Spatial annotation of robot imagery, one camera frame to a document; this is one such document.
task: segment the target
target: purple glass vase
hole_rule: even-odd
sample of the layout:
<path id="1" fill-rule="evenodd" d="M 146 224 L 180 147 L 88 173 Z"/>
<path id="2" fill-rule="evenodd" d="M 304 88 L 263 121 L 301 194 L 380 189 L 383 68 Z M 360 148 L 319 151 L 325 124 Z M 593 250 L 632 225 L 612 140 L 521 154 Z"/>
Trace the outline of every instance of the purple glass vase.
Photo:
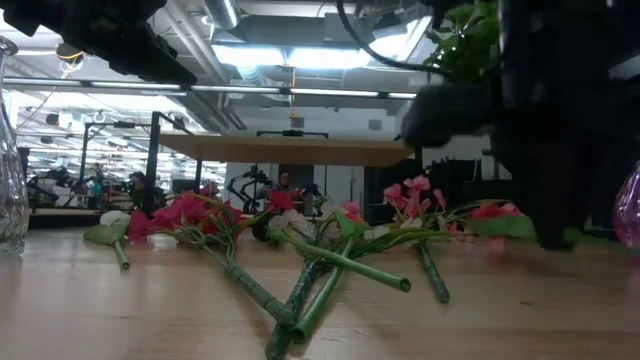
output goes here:
<path id="1" fill-rule="evenodd" d="M 613 230 L 622 244 L 640 252 L 640 161 L 618 192 L 613 208 Z"/>

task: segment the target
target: green flower stem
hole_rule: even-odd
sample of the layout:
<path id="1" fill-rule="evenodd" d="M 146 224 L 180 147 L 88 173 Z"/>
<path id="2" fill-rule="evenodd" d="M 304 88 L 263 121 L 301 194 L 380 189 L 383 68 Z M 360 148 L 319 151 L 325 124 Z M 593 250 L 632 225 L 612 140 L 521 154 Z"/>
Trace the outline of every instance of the green flower stem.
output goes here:
<path id="1" fill-rule="evenodd" d="M 131 264 L 129 263 L 129 259 L 127 259 L 127 253 L 124 251 L 122 247 L 122 241 L 115 241 L 113 243 L 113 249 L 116 251 L 116 258 L 118 259 L 118 264 L 120 264 L 120 268 L 122 270 L 129 270 Z"/>
<path id="2" fill-rule="evenodd" d="M 289 242 L 299 250 L 323 257 L 327 260 L 332 261 L 336 265 L 340 265 L 346 268 L 347 270 L 357 272 L 360 275 L 366 276 L 369 279 L 376 280 L 385 285 L 391 286 L 394 289 L 398 289 L 404 292 L 409 292 L 411 290 L 411 282 L 407 278 L 402 278 L 393 274 L 386 273 L 384 271 L 374 269 L 370 266 L 360 264 L 344 256 L 335 254 L 329 250 L 325 250 L 316 246 L 312 246 L 312 245 L 297 241 L 287 236 L 282 231 L 272 231 L 270 233 L 270 237 L 272 237 L 275 240 Z"/>
<path id="3" fill-rule="evenodd" d="M 424 268 L 424 271 L 427 273 L 427 277 L 431 281 L 431 285 L 438 296 L 438 300 L 441 303 L 446 304 L 449 302 L 449 290 L 442 280 L 438 269 L 436 268 L 436 264 L 431 258 L 431 254 L 429 254 L 429 249 L 427 249 L 427 245 L 424 242 L 419 242 L 416 244 L 416 248 L 418 250 L 418 254 L 420 255 L 420 263 Z"/>
<path id="4" fill-rule="evenodd" d="M 218 262 L 221 262 L 215 255 L 215 252 L 208 246 L 202 245 L 205 250 Z M 265 309 L 278 323 L 285 325 L 293 325 L 297 316 L 287 309 L 283 303 L 278 301 L 270 292 L 265 290 L 257 281 L 255 281 L 249 273 L 241 266 L 233 261 L 233 258 L 227 257 L 227 263 L 224 265 L 224 271 L 240 286 L 244 292 L 253 299 L 260 307 Z"/>
<path id="5" fill-rule="evenodd" d="M 343 257 L 349 254 L 354 242 L 353 236 L 350 236 L 349 240 L 347 240 L 347 244 L 342 250 Z M 327 303 L 329 302 L 329 298 L 331 297 L 333 290 L 335 290 L 338 285 L 338 280 L 340 280 L 343 270 L 342 266 L 337 265 L 333 267 L 329 279 L 313 298 L 311 304 L 309 304 L 307 310 L 302 314 L 300 320 L 298 320 L 298 323 L 291 332 L 293 341 L 296 344 L 303 344 L 307 342 L 309 335 L 311 335 L 313 329 L 318 325 L 318 321 L 327 307 Z"/>
<path id="6" fill-rule="evenodd" d="M 323 272 L 316 264 L 317 263 L 315 261 L 305 262 L 302 272 L 300 273 L 300 277 L 298 278 L 298 282 L 293 288 L 291 295 L 289 295 L 289 299 L 285 303 L 285 306 L 293 311 L 296 316 L 299 316 L 302 312 L 302 308 L 309 297 L 313 283 Z M 289 344 L 291 344 L 292 340 L 291 330 L 292 327 L 290 325 L 283 325 L 280 323 L 276 324 L 271 332 L 269 342 L 267 342 L 267 347 L 265 348 L 267 360 L 284 359 L 287 353 L 287 348 L 289 347 Z"/>

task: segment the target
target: cable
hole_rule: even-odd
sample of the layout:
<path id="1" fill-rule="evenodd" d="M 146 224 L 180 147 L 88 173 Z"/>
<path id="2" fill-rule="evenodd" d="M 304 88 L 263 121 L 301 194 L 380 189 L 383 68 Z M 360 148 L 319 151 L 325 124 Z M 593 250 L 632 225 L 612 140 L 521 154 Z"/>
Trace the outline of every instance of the cable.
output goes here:
<path id="1" fill-rule="evenodd" d="M 425 71 L 432 74 L 440 75 L 444 78 L 451 78 L 450 73 L 443 71 L 441 69 L 438 69 L 437 67 L 395 61 L 373 51 L 373 49 L 371 49 L 369 45 L 367 45 L 364 41 L 362 41 L 360 36 L 358 36 L 355 30 L 353 30 L 353 27 L 351 27 L 351 24 L 349 23 L 349 19 L 347 18 L 347 14 L 344 10 L 344 0 L 337 0 L 336 8 L 338 9 L 338 16 L 340 17 L 342 26 L 344 26 L 345 30 L 349 33 L 351 38 L 353 38 L 353 40 L 356 42 L 356 44 L 358 44 L 360 48 L 362 48 L 362 50 L 364 50 L 367 54 L 369 54 L 369 56 L 374 58 L 376 61 L 381 62 L 388 66 L 396 67 L 396 68 L 414 70 L 414 71 Z"/>
<path id="2" fill-rule="evenodd" d="M 78 67 L 73 67 L 76 63 L 76 61 L 78 60 L 79 55 L 76 56 L 75 59 L 73 59 L 73 63 L 71 63 L 69 65 L 70 69 L 67 69 L 64 71 L 64 73 L 62 74 L 62 79 L 66 79 L 67 76 L 69 76 L 69 74 L 71 74 L 72 72 L 79 70 Z M 27 126 L 31 121 L 33 121 L 33 119 L 35 119 L 36 116 L 38 116 L 38 114 L 40 113 L 40 110 L 42 110 L 42 108 L 44 107 L 44 105 L 47 103 L 47 101 L 49 101 L 49 98 L 51 98 L 51 96 L 56 92 L 56 90 L 58 89 L 57 86 L 54 86 L 53 89 L 51 90 L 51 92 L 49 93 L 49 95 L 47 95 L 46 98 L 44 98 L 44 100 L 42 100 L 42 103 L 40 103 L 40 105 L 34 110 L 33 114 L 31 114 L 22 124 L 16 126 L 16 130 L 15 132 L 17 133 L 18 130 L 24 128 L 25 126 Z"/>

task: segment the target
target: pink flower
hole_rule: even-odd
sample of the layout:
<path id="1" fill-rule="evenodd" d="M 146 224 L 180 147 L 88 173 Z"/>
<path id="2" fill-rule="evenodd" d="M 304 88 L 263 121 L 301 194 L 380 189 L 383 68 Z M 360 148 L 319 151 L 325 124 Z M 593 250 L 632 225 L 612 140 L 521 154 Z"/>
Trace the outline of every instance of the pink flower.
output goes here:
<path id="1" fill-rule="evenodd" d="M 407 204 L 407 199 L 402 197 L 402 186 L 400 184 L 393 184 L 384 189 L 384 199 L 398 209 L 404 208 Z"/>
<path id="2" fill-rule="evenodd" d="M 444 199 L 444 196 L 442 195 L 442 190 L 433 189 L 433 196 L 436 197 L 436 200 L 438 201 L 438 205 L 440 205 L 442 210 L 446 210 L 447 209 L 447 200 Z"/>
<path id="3" fill-rule="evenodd" d="M 342 208 L 347 211 L 347 214 L 358 215 L 360 214 L 360 204 L 355 201 L 345 201 L 342 203 Z"/>
<path id="4" fill-rule="evenodd" d="M 413 194 L 420 194 L 422 191 L 429 190 L 431 187 L 431 183 L 429 183 L 429 179 L 424 176 L 416 176 L 413 179 L 407 179 L 404 183 L 409 188 L 409 196 Z"/>
<path id="5" fill-rule="evenodd" d="M 407 202 L 407 206 L 404 208 L 404 213 L 410 218 L 420 217 L 431 206 L 431 200 L 425 199 L 420 202 L 420 194 L 414 193 Z"/>

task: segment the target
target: wooden tabletop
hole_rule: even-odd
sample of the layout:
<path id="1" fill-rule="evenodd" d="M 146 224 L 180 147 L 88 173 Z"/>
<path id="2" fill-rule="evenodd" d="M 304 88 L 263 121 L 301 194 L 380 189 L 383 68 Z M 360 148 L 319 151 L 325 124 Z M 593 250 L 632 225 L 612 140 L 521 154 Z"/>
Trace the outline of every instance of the wooden tabletop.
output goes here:
<path id="1" fill-rule="evenodd" d="M 206 255 L 172 241 L 129 247 L 120 272 L 80 231 L 31 232 L 22 259 L 0 260 L 2 360 L 263 359 L 273 320 Z M 291 249 L 244 239 L 238 260 L 279 299 L 297 279 Z M 439 304 L 413 252 L 368 258 L 410 278 L 403 294 L 348 273 L 300 359 L 638 359 L 640 267 L 585 246 L 433 247 L 451 292 Z"/>
<path id="2" fill-rule="evenodd" d="M 160 134 L 160 144 L 204 161 L 387 167 L 414 152 L 393 141 Z"/>

